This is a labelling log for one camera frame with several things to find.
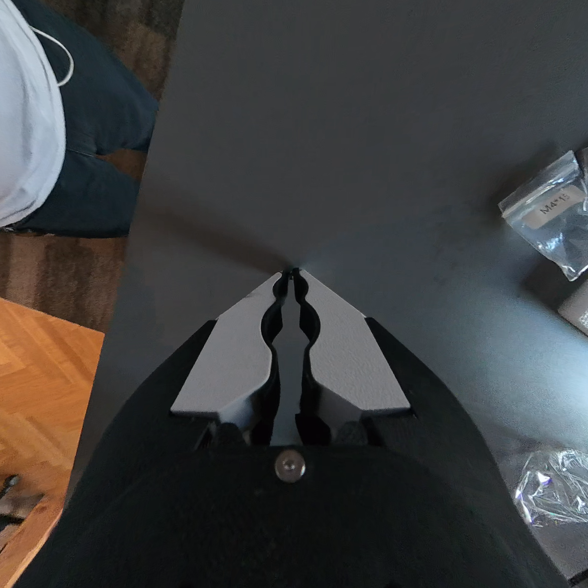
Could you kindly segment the clear bag of dark parts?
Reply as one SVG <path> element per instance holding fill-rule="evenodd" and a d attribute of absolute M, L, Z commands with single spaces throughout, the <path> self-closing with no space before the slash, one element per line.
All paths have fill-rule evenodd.
<path fill-rule="evenodd" d="M 542 260 L 523 284 L 542 305 L 587 336 L 587 270 L 569 281 L 557 265 Z"/>

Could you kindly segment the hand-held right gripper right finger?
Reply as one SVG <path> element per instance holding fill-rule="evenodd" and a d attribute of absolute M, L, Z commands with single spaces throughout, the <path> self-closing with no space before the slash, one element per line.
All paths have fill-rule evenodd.
<path fill-rule="evenodd" d="M 367 317 L 302 269 L 293 271 L 308 339 L 296 427 L 304 445 L 330 445 L 349 422 L 406 416 L 411 406 Z"/>

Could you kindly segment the person's white shirt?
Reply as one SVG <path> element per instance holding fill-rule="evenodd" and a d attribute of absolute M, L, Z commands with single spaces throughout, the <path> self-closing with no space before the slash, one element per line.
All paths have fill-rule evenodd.
<path fill-rule="evenodd" d="M 36 31 L 1 1 L 1 226 L 47 200 L 65 158 L 65 115 L 54 70 Z"/>

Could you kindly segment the dark grey desk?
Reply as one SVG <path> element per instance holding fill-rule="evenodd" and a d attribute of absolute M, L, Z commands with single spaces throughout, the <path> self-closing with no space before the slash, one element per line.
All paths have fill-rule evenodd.
<path fill-rule="evenodd" d="M 500 436 L 585 449 L 587 342 L 500 198 L 587 138 L 587 1 L 186 1 L 77 452 L 25 587 L 569 587 Z M 361 311 L 411 406 L 296 427 L 293 271 Z M 288 272 L 268 445 L 171 406 Z"/>

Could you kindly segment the person in white shirt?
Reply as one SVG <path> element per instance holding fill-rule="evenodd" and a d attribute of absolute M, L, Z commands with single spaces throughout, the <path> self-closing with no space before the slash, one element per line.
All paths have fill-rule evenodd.
<path fill-rule="evenodd" d="M 40 1 L 15 1 L 29 25 L 51 36 L 40 41 L 58 79 L 65 114 L 65 158 L 44 204 L 6 227 L 77 238 L 126 236 L 140 181 L 103 156 L 122 149 L 147 153 L 158 102 L 139 79 L 98 38 Z"/>

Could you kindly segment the crumpled clear plastic bag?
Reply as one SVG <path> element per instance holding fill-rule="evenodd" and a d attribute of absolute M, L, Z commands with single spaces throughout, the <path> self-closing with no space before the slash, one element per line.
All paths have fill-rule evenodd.
<path fill-rule="evenodd" d="M 513 501 L 532 527 L 587 524 L 587 452 L 565 448 L 529 454 Z"/>

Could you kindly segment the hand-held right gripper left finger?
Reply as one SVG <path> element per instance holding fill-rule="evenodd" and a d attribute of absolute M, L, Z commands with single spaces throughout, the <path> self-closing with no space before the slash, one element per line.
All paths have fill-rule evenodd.
<path fill-rule="evenodd" d="M 269 444 L 281 395 L 273 342 L 287 295 L 288 272 L 279 272 L 217 318 L 173 415 L 232 423 L 250 443 Z"/>

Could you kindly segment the labelled clear screw bag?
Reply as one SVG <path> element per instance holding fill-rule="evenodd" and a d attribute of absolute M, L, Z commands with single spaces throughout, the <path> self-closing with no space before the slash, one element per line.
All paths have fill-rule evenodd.
<path fill-rule="evenodd" d="M 587 180 L 574 151 L 546 166 L 498 207 L 503 220 L 568 281 L 587 270 Z"/>

